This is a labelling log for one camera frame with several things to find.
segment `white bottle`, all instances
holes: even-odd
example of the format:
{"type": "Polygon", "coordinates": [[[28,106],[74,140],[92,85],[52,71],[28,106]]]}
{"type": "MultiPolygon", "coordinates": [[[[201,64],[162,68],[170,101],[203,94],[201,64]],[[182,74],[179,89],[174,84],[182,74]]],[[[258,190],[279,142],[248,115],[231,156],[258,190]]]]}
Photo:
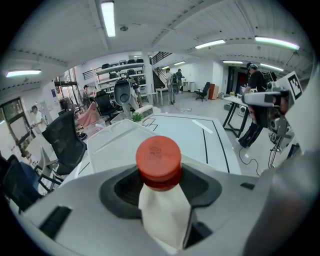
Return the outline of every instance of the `white bottle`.
{"type": "Polygon", "coordinates": [[[143,185],[139,209],[145,231],[177,251],[182,250],[188,230],[191,206],[180,185],[155,191],[143,185]]]}
{"type": "Polygon", "coordinates": [[[139,146],[136,162],[144,181],[138,207],[145,231],[175,250],[182,250],[191,206],[179,185],[182,169],[178,145],[164,136],[148,138],[139,146]]]}

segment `fluorescent light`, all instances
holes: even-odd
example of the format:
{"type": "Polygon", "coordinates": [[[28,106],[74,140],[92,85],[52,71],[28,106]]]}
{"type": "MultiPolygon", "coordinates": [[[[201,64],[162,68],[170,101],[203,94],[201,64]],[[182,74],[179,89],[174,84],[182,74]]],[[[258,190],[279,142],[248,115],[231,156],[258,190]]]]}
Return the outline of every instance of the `fluorescent light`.
{"type": "Polygon", "coordinates": [[[286,42],[286,41],[282,41],[282,40],[274,39],[274,38],[256,36],[255,40],[258,42],[270,43],[270,44],[283,46],[283,47],[287,47],[287,48],[294,49],[294,50],[299,50],[299,48],[300,48],[299,45],[296,45],[294,43],[286,42]]]}
{"type": "Polygon", "coordinates": [[[267,64],[263,64],[263,63],[260,63],[260,65],[262,67],[266,67],[266,68],[269,68],[269,69],[273,69],[273,70],[278,70],[278,71],[284,71],[282,68],[279,68],[279,67],[276,67],[276,66],[270,66],[270,65],[267,65],[267,64]]]}
{"type": "Polygon", "coordinates": [[[181,65],[181,64],[183,64],[183,63],[186,63],[185,61],[181,61],[181,62],[178,62],[178,63],[176,63],[176,64],[174,64],[175,66],[178,66],[178,65],[181,65]]]}
{"type": "Polygon", "coordinates": [[[16,76],[26,76],[26,75],[37,75],[41,70],[12,70],[6,74],[7,78],[16,77],[16,76]]]}
{"type": "Polygon", "coordinates": [[[223,63],[228,63],[228,64],[243,64],[242,61],[232,61],[232,60],[224,60],[223,63]]]}
{"type": "Polygon", "coordinates": [[[221,45],[221,44],[225,44],[225,43],[226,42],[223,41],[223,40],[217,40],[217,41],[213,41],[213,42],[207,42],[207,43],[204,43],[204,44],[200,44],[200,45],[196,46],[195,48],[201,49],[201,48],[204,48],[204,47],[216,46],[216,45],[221,45]]]}
{"type": "Polygon", "coordinates": [[[115,29],[115,14],[114,14],[114,1],[106,1],[101,4],[104,25],[108,37],[116,36],[115,29]]]}

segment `red bottle cap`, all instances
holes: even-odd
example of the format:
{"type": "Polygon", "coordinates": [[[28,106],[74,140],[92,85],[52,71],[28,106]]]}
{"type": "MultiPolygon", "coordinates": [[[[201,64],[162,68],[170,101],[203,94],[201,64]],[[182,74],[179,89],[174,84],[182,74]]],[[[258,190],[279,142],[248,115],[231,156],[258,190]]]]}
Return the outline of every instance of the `red bottle cap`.
{"type": "Polygon", "coordinates": [[[169,190],[181,179],[181,152],[168,137],[147,138],[138,147],[135,160],[143,182],[152,189],[169,190]]]}

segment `pink cloth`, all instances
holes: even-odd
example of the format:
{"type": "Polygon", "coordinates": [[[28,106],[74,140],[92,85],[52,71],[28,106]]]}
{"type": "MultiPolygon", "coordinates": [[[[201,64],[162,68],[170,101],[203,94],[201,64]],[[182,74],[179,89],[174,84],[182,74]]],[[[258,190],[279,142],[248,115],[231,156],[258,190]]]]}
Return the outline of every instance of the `pink cloth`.
{"type": "Polygon", "coordinates": [[[96,103],[92,102],[88,110],[85,113],[79,115],[78,123],[82,125],[83,128],[85,128],[96,121],[98,121],[97,107],[96,103]]]}

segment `white floor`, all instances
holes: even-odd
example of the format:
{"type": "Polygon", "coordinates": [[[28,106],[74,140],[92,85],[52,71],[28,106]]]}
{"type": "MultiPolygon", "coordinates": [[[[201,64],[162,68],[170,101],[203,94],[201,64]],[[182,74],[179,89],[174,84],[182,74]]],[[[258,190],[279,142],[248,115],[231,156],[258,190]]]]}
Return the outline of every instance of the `white floor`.
{"type": "MultiPolygon", "coordinates": [[[[155,101],[155,106],[161,109],[162,113],[170,114],[184,114],[184,115],[196,115],[204,117],[217,118],[224,123],[228,111],[224,109],[224,105],[228,102],[223,99],[201,101],[200,99],[196,100],[196,94],[191,92],[179,93],[176,96],[176,104],[169,105],[168,96],[163,95],[163,106],[157,104],[155,101]]],[[[243,118],[237,114],[238,110],[235,111],[231,124],[234,128],[239,128],[241,126],[243,118]]],[[[246,121],[245,128],[242,135],[246,133],[251,124],[251,118],[248,117],[246,121]]],[[[236,142],[236,136],[231,131],[226,131],[234,152],[237,156],[241,172],[243,175],[248,176],[257,176],[257,172],[260,174],[263,170],[268,168],[268,161],[270,155],[270,149],[274,147],[274,144],[270,141],[268,136],[268,130],[263,129],[258,139],[251,145],[249,148],[244,148],[240,152],[241,159],[245,163],[249,163],[251,159],[256,159],[259,166],[257,169],[257,163],[253,160],[249,165],[245,165],[241,162],[239,158],[239,150],[242,148],[236,142]]]]}

